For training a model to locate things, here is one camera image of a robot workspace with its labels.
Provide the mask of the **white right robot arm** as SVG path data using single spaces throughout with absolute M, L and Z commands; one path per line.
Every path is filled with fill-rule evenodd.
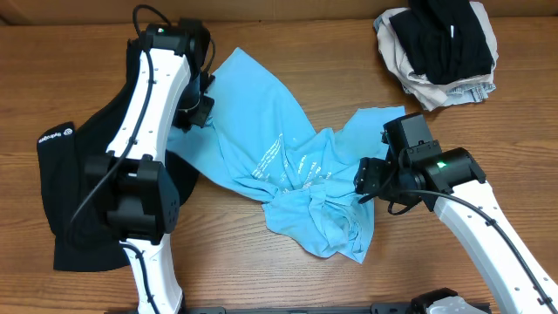
M 557 285 L 498 204 L 485 172 L 462 147 L 443 151 L 420 113 L 384 124 L 383 159 L 365 157 L 354 179 L 373 198 L 406 214 L 420 203 L 456 236 L 503 313 L 555 313 Z

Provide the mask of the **light blue t-shirt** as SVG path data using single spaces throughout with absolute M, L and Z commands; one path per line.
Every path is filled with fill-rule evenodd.
M 269 230 L 310 254 L 362 263 L 374 205 L 354 178 L 364 157 L 384 158 L 381 131 L 401 106 L 357 110 L 339 131 L 317 131 L 289 89 L 245 51 L 215 71 L 214 106 L 203 126 L 173 128 L 169 151 L 215 184 L 259 201 Z

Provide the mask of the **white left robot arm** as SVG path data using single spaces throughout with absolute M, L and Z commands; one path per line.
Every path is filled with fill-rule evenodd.
M 104 154 L 89 159 L 85 201 L 119 242 L 133 271 L 138 313 L 183 313 L 171 234 L 180 194 L 166 167 L 167 138 L 176 126 L 204 126 L 214 106 L 207 88 L 214 41 L 197 19 L 149 24 L 139 34 L 139 73 L 126 115 Z

